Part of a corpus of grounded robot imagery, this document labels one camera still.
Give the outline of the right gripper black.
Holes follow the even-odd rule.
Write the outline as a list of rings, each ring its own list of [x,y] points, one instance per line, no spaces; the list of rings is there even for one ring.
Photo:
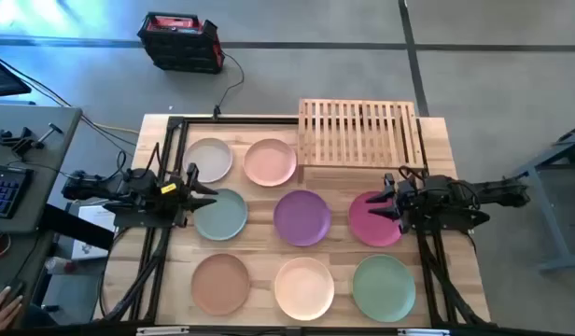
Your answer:
[[[366,203],[385,203],[394,196],[394,205],[372,208],[368,212],[398,222],[400,233],[407,232],[403,221],[404,213],[413,209],[419,203],[419,189],[414,177],[407,177],[397,183],[391,173],[384,175],[384,189],[366,200]]]

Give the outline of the purple plate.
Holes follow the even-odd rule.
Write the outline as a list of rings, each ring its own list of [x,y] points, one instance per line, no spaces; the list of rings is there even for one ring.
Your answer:
[[[293,190],[275,206],[273,224],[285,242],[295,246],[315,245],[329,232],[331,211],[316,193]]]

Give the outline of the clear plastic bottle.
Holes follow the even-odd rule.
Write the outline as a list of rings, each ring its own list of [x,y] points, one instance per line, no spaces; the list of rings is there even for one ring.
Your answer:
[[[61,257],[51,257],[45,262],[45,269],[49,274],[67,274],[72,273],[77,265],[71,259]]]

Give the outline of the magenta plate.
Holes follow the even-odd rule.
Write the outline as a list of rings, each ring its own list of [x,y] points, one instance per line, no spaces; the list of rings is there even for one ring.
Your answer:
[[[365,245],[375,247],[393,245],[401,237],[400,221],[380,217],[369,212],[370,209],[376,206],[391,205],[391,201],[386,203],[366,203],[369,198],[377,194],[378,191],[368,191],[359,194],[350,204],[348,210],[349,230]]]

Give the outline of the black aluminium table frame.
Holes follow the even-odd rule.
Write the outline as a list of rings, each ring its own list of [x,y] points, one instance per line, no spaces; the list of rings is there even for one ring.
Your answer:
[[[138,138],[138,149],[133,166],[146,165],[151,149],[164,140],[170,115],[146,115]],[[430,327],[428,302],[416,237],[404,235],[387,247],[370,247],[350,233],[347,210],[360,193],[382,187],[386,170],[339,169],[308,167],[304,169],[303,183],[298,175],[277,188],[264,188],[252,183],[242,168],[242,159],[248,148],[265,138],[277,138],[294,148],[297,146],[297,118],[291,124],[279,124],[279,117],[269,118],[273,123],[261,124],[262,118],[250,118],[250,124],[236,119],[213,122],[210,119],[190,121],[188,146],[202,138],[215,137],[226,141],[233,152],[233,167],[221,181],[209,188],[228,188],[240,193],[248,204],[248,222],[235,238],[225,242],[204,239],[194,230],[191,219],[184,229],[173,229],[161,282],[159,306],[155,317],[157,325],[194,326],[264,326],[273,327]],[[416,130],[422,134],[423,145],[432,174],[456,176],[455,163],[445,119],[419,118]],[[282,241],[273,226],[273,209],[281,197],[293,189],[309,189],[320,195],[330,206],[332,225],[325,239],[310,247],[296,247]],[[146,230],[129,230],[115,245],[106,267],[103,306],[107,311],[121,300],[137,274]],[[442,233],[444,253],[449,275],[456,288],[476,315],[489,321],[483,283],[476,254],[466,235],[457,231]],[[197,265],[210,255],[228,253],[239,258],[247,267],[251,290],[245,304],[225,316],[211,316],[199,309],[190,295],[190,279]],[[374,254],[388,254],[404,263],[414,277],[416,299],[414,308],[395,323],[379,323],[369,319],[356,307],[351,294],[352,276],[357,265]],[[318,259],[331,272],[335,296],[328,311],[311,321],[298,321],[280,309],[274,297],[274,279],[285,263],[298,257]]]

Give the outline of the black keyboard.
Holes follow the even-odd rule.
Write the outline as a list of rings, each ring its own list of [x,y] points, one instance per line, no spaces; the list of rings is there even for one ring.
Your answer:
[[[34,171],[0,165],[0,218],[11,219],[30,186]]]

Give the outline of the pink plate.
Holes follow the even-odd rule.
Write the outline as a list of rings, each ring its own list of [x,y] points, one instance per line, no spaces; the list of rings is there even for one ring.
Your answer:
[[[254,183],[276,187],[287,182],[296,170],[294,149],[278,139],[262,139],[254,143],[244,157],[244,171]]]

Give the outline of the black desk clamp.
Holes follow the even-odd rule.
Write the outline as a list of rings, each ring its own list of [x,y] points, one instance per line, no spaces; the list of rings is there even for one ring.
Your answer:
[[[18,137],[14,137],[10,131],[0,130],[0,146],[9,147],[16,157],[22,159],[30,149],[44,148],[45,140],[53,133],[63,134],[63,130],[50,123],[49,129],[37,139],[33,138],[33,132],[27,127],[22,128]]]

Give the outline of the green plate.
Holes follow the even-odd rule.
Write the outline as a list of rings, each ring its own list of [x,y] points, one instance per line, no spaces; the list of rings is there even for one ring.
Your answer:
[[[370,319],[397,322],[414,307],[414,277],[398,259],[372,255],[355,269],[352,296],[358,309]]]

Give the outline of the cream peach plate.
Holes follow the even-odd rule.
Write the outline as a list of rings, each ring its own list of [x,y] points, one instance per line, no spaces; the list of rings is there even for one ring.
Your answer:
[[[274,280],[274,297],[280,309],[299,321],[312,321],[330,308],[335,285],[329,269],[313,258],[285,263]]]

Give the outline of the black flat bar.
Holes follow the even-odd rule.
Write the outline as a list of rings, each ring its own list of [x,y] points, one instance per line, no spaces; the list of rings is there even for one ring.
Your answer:
[[[54,231],[105,250],[111,248],[114,240],[113,231],[92,224],[50,204],[44,208],[39,228]]]

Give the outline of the brown plate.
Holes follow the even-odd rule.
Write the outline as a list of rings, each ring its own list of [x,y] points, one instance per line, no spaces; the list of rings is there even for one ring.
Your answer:
[[[208,315],[229,315],[246,301],[250,290],[249,272],[242,261],[230,254],[215,254],[195,269],[190,283],[194,304]]]

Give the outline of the white cardboard box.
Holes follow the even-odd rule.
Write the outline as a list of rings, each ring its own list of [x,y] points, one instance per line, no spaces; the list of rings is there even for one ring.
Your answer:
[[[80,206],[78,217],[116,233],[114,226],[115,214],[104,209],[101,205]],[[105,249],[75,240],[71,258],[72,260],[99,259],[105,258],[107,254],[108,251]]]

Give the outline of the teal plate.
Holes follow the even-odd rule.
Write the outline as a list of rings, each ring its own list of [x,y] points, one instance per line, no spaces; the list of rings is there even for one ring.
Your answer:
[[[247,204],[240,194],[231,189],[218,189],[217,195],[212,195],[212,198],[214,203],[194,212],[194,227],[206,239],[230,240],[247,222]]]

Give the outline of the pale grey plate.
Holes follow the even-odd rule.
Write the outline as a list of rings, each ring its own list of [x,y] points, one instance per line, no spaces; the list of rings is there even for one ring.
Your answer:
[[[187,172],[194,163],[199,170],[201,183],[213,183],[223,178],[231,169],[233,154],[222,140],[204,138],[190,145],[183,156],[183,168]]]

